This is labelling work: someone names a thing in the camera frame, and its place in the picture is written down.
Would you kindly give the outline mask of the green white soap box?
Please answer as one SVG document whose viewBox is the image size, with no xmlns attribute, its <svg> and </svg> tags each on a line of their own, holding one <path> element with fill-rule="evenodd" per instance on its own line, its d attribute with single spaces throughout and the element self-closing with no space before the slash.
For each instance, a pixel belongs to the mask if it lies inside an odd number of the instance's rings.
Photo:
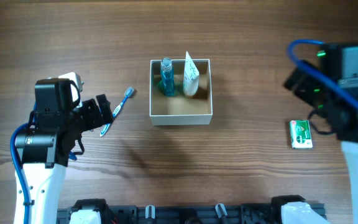
<svg viewBox="0 0 358 224">
<path fill-rule="evenodd" d="M 291 120 L 289 122 L 291 146 L 293 149 L 311 149 L 310 123 L 308 120 Z"/>
</svg>

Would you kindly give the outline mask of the blue Listerine mouthwash bottle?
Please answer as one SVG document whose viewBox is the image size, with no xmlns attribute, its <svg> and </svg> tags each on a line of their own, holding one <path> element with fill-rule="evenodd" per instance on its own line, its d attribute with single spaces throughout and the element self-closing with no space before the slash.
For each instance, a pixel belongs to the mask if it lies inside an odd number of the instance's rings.
<svg viewBox="0 0 358 224">
<path fill-rule="evenodd" d="M 161 81 L 158 84 L 165 96 L 175 96 L 175 81 L 172 60 L 168 57 L 162 59 L 160 64 Z"/>
</svg>

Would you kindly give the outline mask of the white Pantene tube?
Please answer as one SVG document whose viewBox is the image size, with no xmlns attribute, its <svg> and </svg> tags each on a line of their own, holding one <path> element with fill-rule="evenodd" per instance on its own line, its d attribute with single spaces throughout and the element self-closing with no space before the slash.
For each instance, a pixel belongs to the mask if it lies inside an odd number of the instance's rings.
<svg viewBox="0 0 358 224">
<path fill-rule="evenodd" d="M 185 55 L 183 92 L 186 96 L 194 96 L 198 91 L 200 73 L 188 52 Z"/>
</svg>

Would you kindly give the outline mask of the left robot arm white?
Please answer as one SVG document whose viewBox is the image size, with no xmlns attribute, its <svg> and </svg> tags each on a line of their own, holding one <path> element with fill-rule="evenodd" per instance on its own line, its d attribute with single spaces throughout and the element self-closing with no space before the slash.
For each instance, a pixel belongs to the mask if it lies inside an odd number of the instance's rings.
<svg viewBox="0 0 358 224">
<path fill-rule="evenodd" d="M 35 84 L 35 107 L 27 123 L 11 136 L 17 199 L 14 223 L 55 223 L 60 192 L 82 134 L 112 123 L 106 95 L 81 101 L 80 88 L 68 78 Z"/>
</svg>

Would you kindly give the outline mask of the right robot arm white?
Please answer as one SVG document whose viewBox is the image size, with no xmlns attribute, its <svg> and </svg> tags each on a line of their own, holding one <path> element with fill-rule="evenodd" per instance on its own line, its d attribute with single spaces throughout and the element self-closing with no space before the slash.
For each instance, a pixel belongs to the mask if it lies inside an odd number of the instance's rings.
<svg viewBox="0 0 358 224">
<path fill-rule="evenodd" d="M 309 117 L 325 119 L 340 142 L 349 173 L 353 223 L 358 223 L 358 43 L 324 43 L 299 39 L 287 47 L 295 64 L 284 83 L 303 102 L 312 106 Z"/>
</svg>

